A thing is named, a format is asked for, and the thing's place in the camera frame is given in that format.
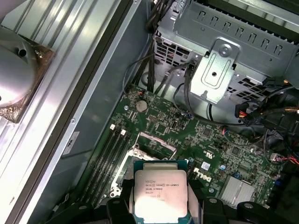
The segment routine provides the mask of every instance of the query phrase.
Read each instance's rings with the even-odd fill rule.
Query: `chipset heatsink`
[[[143,223],[180,223],[187,216],[187,176],[175,164],[145,163],[135,172],[134,214]]]
[[[236,208],[241,202],[250,201],[255,188],[248,183],[228,176],[219,198],[229,206]]]

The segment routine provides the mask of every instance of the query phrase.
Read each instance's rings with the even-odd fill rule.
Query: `screw hole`
[[[158,36],[155,37],[155,41],[157,43],[162,43],[163,42],[163,40],[160,37],[158,37]]]
[[[19,56],[20,56],[20,57],[25,57],[26,54],[27,54],[27,51],[24,50],[24,49],[22,49],[22,50],[19,51]]]
[[[80,206],[79,207],[79,210],[83,210],[83,209],[86,209],[87,208],[87,206],[86,205],[83,205],[83,206]]]

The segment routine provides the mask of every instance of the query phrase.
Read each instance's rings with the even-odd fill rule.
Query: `ram slot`
[[[110,131],[109,136],[106,139],[104,146],[101,150],[101,153],[99,154],[99,156],[94,164],[93,170],[88,178],[88,181],[86,182],[87,183],[86,188],[80,198],[80,200],[82,202],[86,201],[86,197],[90,194],[90,189],[94,185],[94,181],[95,181],[98,173],[100,172],[100,169],[101,169],[100,165],[102,164],[103,160],[106,158],[107,154],[110,152],[109,149],[115,143],[116,139],[119,136],[119,133],[120,133],[120,129],[118,129],[118,128]]]
[[[113,160],[114,157],[118,156],[117,155],[117,149],[119,148],[120,144],[123,141],[123,135],[119,135],[114,144],[111,146],[109,149],[108,155],[105,157],[105,160],[102,161],[100,164],[100,169],[97,173],[97,176],[95,180],[93,181],[93,186],[89,189],[89,196],[86,202],[91,202],[93,199],[94,194],[97,192],[98,187],[103,179],[103,177],[106,176],[107,171],[111,167],[111,161]]]
[[[121,143],[121,145],[119,146],[119,148],[117,149],[116,152],[116,156],[111,160],[110,164],[112,164],[112,166],[110,166],[110,169],[108,170],[108,172],[106,174],[104,174],[103,178],[101,181],[99,181],[99,183],[103,183],[98,187],[98,191],[95,194],[95,200],[93,200],[93,205],[97,205],[98,203],[101,202],[102,200],[102,196],[103,194],[105,194],[105,190],[107,189],[107,186],[109,184],[111,184],[111,182],[113,181],[113,174],[117,168],[117,165],[119,163],[120,160],[122,160],[122,155],[125,152],[126,146],[128,144],[128,141],[130,139],[129,134],[125,136],[123,142]]]

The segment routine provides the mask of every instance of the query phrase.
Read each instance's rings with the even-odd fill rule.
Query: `motherboard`
[[[238,145],[248,139],[229,132]],[[198,179],[207,196],[231,207],[241,200],[265,205],[281,167],[269,165],[256,145],[237,147],[223,127],[202,123],[173,103],[132,85],[117,105],[74,195],[93,206],[119,196],[133,178],[134,161],[186,160],[187,178]]]

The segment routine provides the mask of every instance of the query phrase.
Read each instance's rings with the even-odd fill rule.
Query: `green circuit board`
[[[137,105],[141,100],[146,107]],[[117,105],[77,185],[77,198],[96,206],[107,196],[119,195],[111,193],[111,184],[117,179],[120,185],[120,179],[130,178],[133,161],[140,158],[125,156],[138,147],[155,159],[188,160],[188,178],[199,179],[207,196],[218,197],[231,175],[253,186],[251,201],[264,205],[274,185],[269,174],[281,167],[269,166],[265,158],[255,155],[261,150],[257,146],[230,145],[222,130],[181,114],[172,102],[132,85],[129,95]],[[228,137],[237,144],[248,143],[231,132]]]

